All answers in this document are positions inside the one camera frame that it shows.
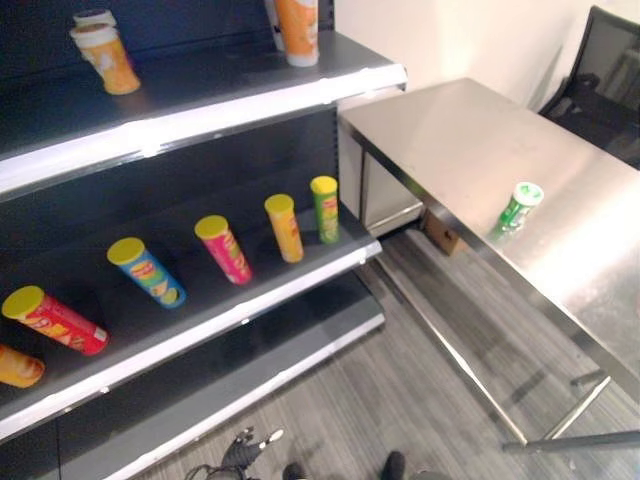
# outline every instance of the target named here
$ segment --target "red chip can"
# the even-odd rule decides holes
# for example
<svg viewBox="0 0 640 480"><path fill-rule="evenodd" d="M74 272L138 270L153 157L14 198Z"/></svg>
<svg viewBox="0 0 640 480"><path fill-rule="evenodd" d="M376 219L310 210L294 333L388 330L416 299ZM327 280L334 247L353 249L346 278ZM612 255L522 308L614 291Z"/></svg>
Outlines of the red chip can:
<svg viewBox="0 0 640 480"><path fill-rule="evenodd" d="M35 285L19 288L2 304L2 314L84 355L95 355L109 334Z"/></svg>
<svg viewBox="0 0 640 480"><path fill-rule="evenodd" d="M224 217L201 218L195 232L231 283L244 285L251 280L249 264Z"/></svg>

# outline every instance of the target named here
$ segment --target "shelf edge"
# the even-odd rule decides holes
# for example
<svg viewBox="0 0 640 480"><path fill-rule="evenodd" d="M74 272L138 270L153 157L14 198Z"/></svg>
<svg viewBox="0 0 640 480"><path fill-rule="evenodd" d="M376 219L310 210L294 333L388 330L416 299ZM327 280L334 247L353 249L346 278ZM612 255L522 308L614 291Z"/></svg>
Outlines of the shelf edge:
<svg viewBox="0 0 640 480"><path fill-rule="evenodd" d="M49 395L33 405L0 420L0 441L7 441L23 430L51 417L68 413L74 406L84 403L110 389L136 373L151 368L160 361L179 354L201 342L221 335L239 325L248 323L269 307L280 304L314 285L366 263L382 252L377 240L329 262L279 287L240 303L230 310L186 330L162 343L154 345L132 357L92 375L81 382Z"/></svg>
<svg viewBox="0 0 640 480"><path fill-rule="evenodd" d="M339 77L127 122L0 161L0 201L84 174L154 157L171 150L172 143L181 140L205 134L221 137L233 127L406 82L402 65L367 67Z"/></svg>
<svg viewBox="0 0 640 480"><path fill-rule="evenodd" d="M126 480L128 478L131 478L133 475L140 473L142 470L152 466L153 464L167 457L176 450L186 446L190 442L197 442L202 435L206 434L216 426L220 425L242 410L248 408L258 400L266 397L289 381L293 380L295 377L318 365L323 360L329 358L337 351L345 348L349 344L363 337L383 323L384 315L382 313L377 314L359 327L353 329L351 332L343 335L342 337L336 339L320 350L314 352L292 367L289 367L288 369L277 373L267 382L263 383L249 393L243 395L233 403L230 403L222 410L217 411L210 417L202 420L188 430L185 430L180 435L163 443L159 447L156 447L150 452L141 455L127 466L121 468L108 477L105 477L103 480Z"/></svg>

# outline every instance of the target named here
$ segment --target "black shelf back panel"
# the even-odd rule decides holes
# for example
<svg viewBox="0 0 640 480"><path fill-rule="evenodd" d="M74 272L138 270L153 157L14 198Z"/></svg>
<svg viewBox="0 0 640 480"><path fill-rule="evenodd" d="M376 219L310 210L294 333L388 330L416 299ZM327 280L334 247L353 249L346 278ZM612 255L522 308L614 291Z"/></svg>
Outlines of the black shelf back panel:
<svg viewBox="0 0 640 480"><path fill-rule="evenodd" d="M240 234L267 222L269 195L285 192L296 210L311 208L311 178L338 174L335 129L335 108L301 112L4 202L0 282L11 284L8 272L27 258L134 220L153 228L130 234L184 250L205 215L224 215Z"/></svg>
<svg viewBox="0 0 640 480"><path fill-rule="evenodd" d="M333 1L318 6L319 28L333 30ZM68 32L73 13L91 8L111 9L134 60L203 44L271 41L263 0L9 0L0 2L0 82L90 68Z"/></svg>
<svg viewBox="0 0 640 480"><path fill-rule="evenodd" d="M0 478L60 480L58 426L49 422L0 447Z"/></svg>

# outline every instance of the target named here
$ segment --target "table top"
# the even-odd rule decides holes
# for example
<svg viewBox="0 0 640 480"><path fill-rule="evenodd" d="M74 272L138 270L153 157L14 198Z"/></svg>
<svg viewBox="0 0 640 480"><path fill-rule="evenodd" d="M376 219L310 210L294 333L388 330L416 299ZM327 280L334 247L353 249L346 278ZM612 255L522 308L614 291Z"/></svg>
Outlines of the table top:
<svg viewBox="0 0 640 480"><path fill-rule="evenodd" d="M387 170L640 398L640 172L470 79L342 113ZM517 182L544 200L496 222Z"/></svg>

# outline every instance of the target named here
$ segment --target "green chip can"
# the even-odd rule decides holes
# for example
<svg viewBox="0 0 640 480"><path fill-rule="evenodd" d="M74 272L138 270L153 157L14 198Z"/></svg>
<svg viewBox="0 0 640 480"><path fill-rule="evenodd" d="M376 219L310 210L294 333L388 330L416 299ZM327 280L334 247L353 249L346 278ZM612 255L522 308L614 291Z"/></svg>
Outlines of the green chip can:
<svg viewBox="0 0 640 480"><path fill-rule="evenodd" d="M502 230L516 230L522 227L525 217L543 198L542 188L535 183L518 183L513 190L509 205L500 214Z"/></svg>
<svg viewBox="0 0 640 480"><path fill-rule="evenodd" d="M333 177L315 177L311 191L316 206L316 221L322 243L338 241L338 182Z"/></svg>

